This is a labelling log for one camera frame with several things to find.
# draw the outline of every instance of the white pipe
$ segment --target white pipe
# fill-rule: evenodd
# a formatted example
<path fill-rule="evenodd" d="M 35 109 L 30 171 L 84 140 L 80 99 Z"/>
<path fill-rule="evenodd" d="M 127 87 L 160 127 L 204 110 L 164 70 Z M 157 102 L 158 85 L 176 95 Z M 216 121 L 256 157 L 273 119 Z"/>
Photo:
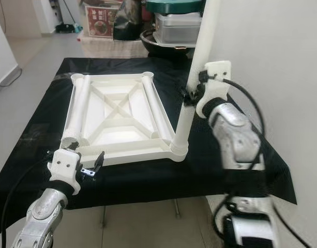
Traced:
<path fill-rule="evenodd" d="M 161 138 L 165 138 L 165 119 L 161 115 L 161 109 L 156 101 L 156 96 L 152 86 L 152 80 L 149 76 L 142 76 L 141 78 L 144 90 L 146 91 L 147 99 L 152 110 L 155 123 Z"/>
<path fill-rule="evenodd" d="M 73 142 L 80 142 L 83 115 L 89 96 L 90 76 L 86 75 L 84 79 L 76 79 L 74 86 L 76 91 L 74 93 L 70 121 L 62 137 L 63 147 L 68 147 Z"/>
<path fill-rule="evenodd" d="M 199 83 L 199 73 L 209 62 L 209 56 L 214 43 L 215 29 L 221 0 L 207 0 L 203 13 L 201 28 L 196 43 L 193 62 L 187 82 L 188 92 L 195 91 Z M 170 148 L 174 153 L 185 154 L 188 151 L 188 137 L 195 114 L 193 106 L 182 106 L 177 129 Z"/>

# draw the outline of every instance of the white vertical pole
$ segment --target white vertical pole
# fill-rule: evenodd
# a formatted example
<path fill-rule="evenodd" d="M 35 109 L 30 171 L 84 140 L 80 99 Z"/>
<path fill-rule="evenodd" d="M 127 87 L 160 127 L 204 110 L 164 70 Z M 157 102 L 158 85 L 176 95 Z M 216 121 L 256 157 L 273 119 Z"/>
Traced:
<path fill-rule="evenodd" d="M 190 68 L 187 90 L 196 90 L 199 82 L 199 73 L 204 65 L 209 62 L 209 55 L 214 43 L 215 29 L 221 0 L 206 0 L 202 24 L 196 43 L 193 62 Z M 188 137 L 195 114 L 195 107 L 182 106 L 174 139 L 170 144 L 171 150 L 176 154 L 186 154 L 188 151 Z"/>

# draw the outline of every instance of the table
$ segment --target table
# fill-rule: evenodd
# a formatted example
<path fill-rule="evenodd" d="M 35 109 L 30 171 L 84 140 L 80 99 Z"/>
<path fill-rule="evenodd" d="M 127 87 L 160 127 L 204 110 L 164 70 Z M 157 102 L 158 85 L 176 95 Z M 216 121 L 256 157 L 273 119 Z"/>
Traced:
<path fill-rule="evenodd" d="M 17 177 L 47 151 L 59 148 L 72 92 L 72 73 L 132 74 L 151 71 L 154 84 L 175 129 L 183 101 L 190 60 L 161 58 L 102 59 L 65 58 L 55 79 L 28 122 L 0 173 L 0 223 L 8 192 Z M 264 142 L 266 179 L 270 193 L 296 203 L 288 166 L 271 145 Z M 7 226 L 25 217 L 50 173 L 42 162 L 26 176 L 9 204 Z M 151 202 L 165 199 L 222 194 L 223 169 L 218 142 L 206 120 L 195 116 L 189 135 L 189 151 L 180 163 L 169 159 L 144 161 L 101 168 L 96 179 L 85 178 L 78 195 L 69 199 L 67 209 Z"/>

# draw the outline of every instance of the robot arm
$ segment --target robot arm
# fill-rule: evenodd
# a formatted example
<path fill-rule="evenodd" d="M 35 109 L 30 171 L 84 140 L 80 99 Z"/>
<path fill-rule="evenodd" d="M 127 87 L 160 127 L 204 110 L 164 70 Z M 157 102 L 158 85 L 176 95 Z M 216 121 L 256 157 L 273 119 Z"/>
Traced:
<path fill-rule="evenodd" d="M 220 145 L 225 170 L 224 202 L 230 214 L 223 217 L 225 247 L 278 247 L 276 224 L 271 215 L 271 198 L 266 190 L 265 165 L 259 152 L 261 141 L 250 120 L 226 102 L 230 75 L 228 61 L 207 63 L 200 74 L 197 113 L 208 119 Z"/>
<path fill-rule="evenodd" d="M 24 228 L 17 234 L 12 247 L 17 248 L 50 248 L 53 234 L 62 220 L 62 210 L 68 204 L 68 197 L 80 191 L 76 180 L 77 173 L 93 177 L 103 164 L 104 152 L 95 163 L 94 170 L 83 169 L 81 155 L 74 150 L 59 149 L 54 152 L 48 169 L 51 172 L 49 187 L 39 199 L 28 208 Z"/>

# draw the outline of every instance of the white plastic tray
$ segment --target white plastic tray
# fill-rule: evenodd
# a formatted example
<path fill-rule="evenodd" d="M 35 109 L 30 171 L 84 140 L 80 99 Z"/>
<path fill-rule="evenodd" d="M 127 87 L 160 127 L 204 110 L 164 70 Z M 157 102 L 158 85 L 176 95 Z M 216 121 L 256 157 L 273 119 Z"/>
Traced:
<path fill-rule="evenodd" d="M 153 73 L 91 75 L 89 93 L 82 114 L 79 148 L 84 168 L 94 166 L 102 151 L 103 165 L 170 158 L 182 161 L 186 154 L 170 150 L 174 131 L 153 84 Z M 74 74 L 77 79 L 85 79 Z M 73 87 L 65 130 L 74 115 L 76 87 Z M 68 146 L 62 139 L 61 148 Z"/>

